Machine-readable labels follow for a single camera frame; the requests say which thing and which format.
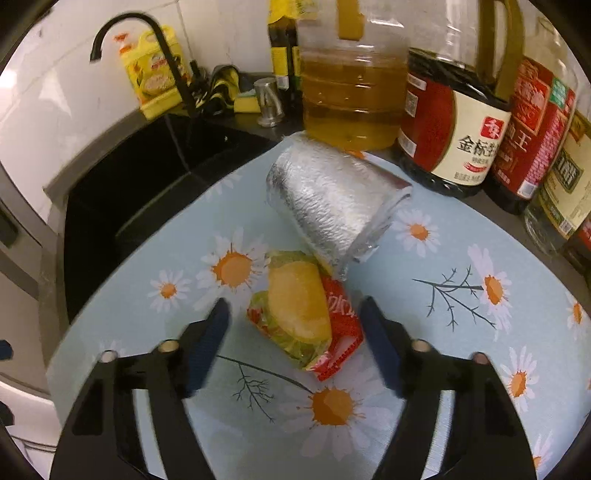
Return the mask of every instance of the yellow sponge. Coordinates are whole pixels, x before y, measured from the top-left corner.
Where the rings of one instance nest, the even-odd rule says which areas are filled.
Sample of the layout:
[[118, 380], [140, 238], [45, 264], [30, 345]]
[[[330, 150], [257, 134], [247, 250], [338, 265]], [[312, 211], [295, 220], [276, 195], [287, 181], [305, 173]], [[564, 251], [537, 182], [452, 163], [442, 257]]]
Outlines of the yellow sponge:
[[234, 113], [261, 113], [254, 90], [241, 93], [234, 100]]

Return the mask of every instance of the yellow packaged food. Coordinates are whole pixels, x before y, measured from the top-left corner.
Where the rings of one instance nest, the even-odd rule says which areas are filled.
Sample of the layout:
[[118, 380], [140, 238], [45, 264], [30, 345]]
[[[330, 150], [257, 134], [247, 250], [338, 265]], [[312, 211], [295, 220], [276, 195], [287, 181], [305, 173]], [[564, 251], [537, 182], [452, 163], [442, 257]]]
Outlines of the yellow packaged food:
[[326, 295], [316, 260], [302, 252], [272, 251], [269, 290], [255, 293], [252, 323], [300, 368], [314, 365], [332, 341]]

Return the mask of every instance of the black sink basin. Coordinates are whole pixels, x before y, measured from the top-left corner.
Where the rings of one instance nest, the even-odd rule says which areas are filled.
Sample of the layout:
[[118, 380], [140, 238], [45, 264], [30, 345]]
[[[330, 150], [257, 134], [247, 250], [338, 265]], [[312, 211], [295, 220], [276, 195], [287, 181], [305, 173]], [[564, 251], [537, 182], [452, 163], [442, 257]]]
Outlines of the black sink basin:
[[70, 322], [117, 266], [166, 221], [274, 144], [170, 115], [104, 157], [68, 196], [64, 281]]

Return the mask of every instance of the aluminum foil roll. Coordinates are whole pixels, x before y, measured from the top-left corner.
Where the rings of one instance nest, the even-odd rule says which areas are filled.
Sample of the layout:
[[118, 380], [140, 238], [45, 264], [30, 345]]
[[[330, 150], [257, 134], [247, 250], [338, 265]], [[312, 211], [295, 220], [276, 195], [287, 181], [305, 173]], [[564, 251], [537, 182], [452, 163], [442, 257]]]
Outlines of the aluminum foil roll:
[[267, 175], [268, 202], [292, 221], [331, 275], [344, 280], [351, 260], [363, 261], [377, 248], [413, 187], [305, 134], [290, 138], [293, 145]]

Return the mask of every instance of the cable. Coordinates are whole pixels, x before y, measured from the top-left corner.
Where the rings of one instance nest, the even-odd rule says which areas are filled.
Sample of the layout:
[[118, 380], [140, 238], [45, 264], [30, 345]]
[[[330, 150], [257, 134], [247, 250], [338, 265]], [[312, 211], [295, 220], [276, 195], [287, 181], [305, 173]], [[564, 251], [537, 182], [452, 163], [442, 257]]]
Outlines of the cable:
[[25, 448], [29, 450], [35, 450], [37, 452], [55, 453], [56, 445], [47, 445], [46, 443], [37, 443], [32, 440], [25, 440], [24, 438], [17, 437], [16, 435], [10, 435], [13, 440], [20, 440]]

